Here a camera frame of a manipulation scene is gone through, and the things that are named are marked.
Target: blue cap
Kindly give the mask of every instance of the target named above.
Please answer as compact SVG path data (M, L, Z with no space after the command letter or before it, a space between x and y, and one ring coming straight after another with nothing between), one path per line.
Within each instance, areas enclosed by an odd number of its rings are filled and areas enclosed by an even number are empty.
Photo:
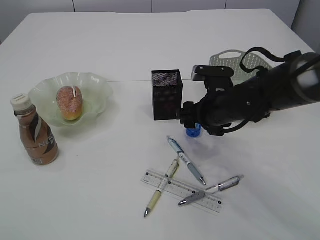
M196 123L195 128L186 128L185 132L189 137L196 138L201 134L201 125Z

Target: table surface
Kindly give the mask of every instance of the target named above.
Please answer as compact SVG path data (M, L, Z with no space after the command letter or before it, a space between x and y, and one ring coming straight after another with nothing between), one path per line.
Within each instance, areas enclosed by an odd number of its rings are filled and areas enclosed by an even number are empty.
M203 132L192 139L176 120L153 121L151 70L180 69L188 79L211 55L255 46L279 56L311 52L268 10L29 15L0 46L1 239L317 239L319 104L275 112L224 137ZM22 147L10 98L65 72L106 77L114 94L96 120L52 127L59 158L36 166ZM204 94L203 83L183 81L184 101ZM155 189L141 177L146 169L165 173L176 157L166 135L208 185L245 175L219 194L220 214L179 208L164 194L143 218ZM175 178L201 187L184 165Z

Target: ballpoint pen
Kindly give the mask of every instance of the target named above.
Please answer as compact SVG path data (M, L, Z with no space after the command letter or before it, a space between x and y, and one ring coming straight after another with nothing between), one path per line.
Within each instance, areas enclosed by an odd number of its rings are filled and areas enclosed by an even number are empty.
M188 205L188 204L194 203L195 201L203 199L207 195L213 195L216 192L222 192L224 190L227 190L229 188L237 186L239 184L240 180L243 178L244 178L243 175L232 177L226 181L218 183L217 185L214 185L214 186L207 188L205 191L199 191L191 196L186 197L181 202L179 202L178 205L179 206Z
M194 175L194 177L203 185L207 185L205 182L204 177L201 175L201 173L198 171L198 169L195 167L195 165L191 162L189 157L185 154L183 149L179 146L179 144L172 139L169 136L166 136L166 139L168 140L168 143L170 146L175 150L175 152L178 154L178 156L181 158L181 160L185 163L185 165L188 167L190 172Z
M163 180L159 184L158 189L155 191L148 206L146 207L146 209L144 211L144 217L146 217L148 214L150 214L150 212L154 209L156 203L158 202L159 198L161 197L163 190L167 186L169 179L171 179L175 175L178 168L179 168L179 157L177 157L171 163L171 166L169 167L168 171L166 172L165 177L163 178Z

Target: green glass bowl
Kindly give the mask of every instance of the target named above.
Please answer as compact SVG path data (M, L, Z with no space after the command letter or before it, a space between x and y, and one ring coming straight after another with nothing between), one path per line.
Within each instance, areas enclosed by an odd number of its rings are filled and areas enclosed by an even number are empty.
M77 86L82 92L82 115L73 121L65 120L57 105L58 90L64 86ZM104 77L82 72L67 72L43 80L28 93L39 115L56 127L73 126L80 121L96 118L106 110L112 94L113 90Z

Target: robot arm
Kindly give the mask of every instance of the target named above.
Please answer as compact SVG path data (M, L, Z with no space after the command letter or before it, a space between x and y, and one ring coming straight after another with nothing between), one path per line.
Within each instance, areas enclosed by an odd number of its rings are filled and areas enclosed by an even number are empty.
M177 113L180 123L186 128L194 128L195 123L199 123L210 135L223 136L241 129L248 122L259 122L273 111L320 102L318 54L302 55L297 51L278 58L260 47L252 48L247 54L253 51L285 63L267 70L261 66L247 69L241 61L244 71L259 71L255 77L236 86L231 81L234 71L229 67L195 66L191 79L204 82L207 94L196 104L183 104ZM236 121L242 122L227 128Z

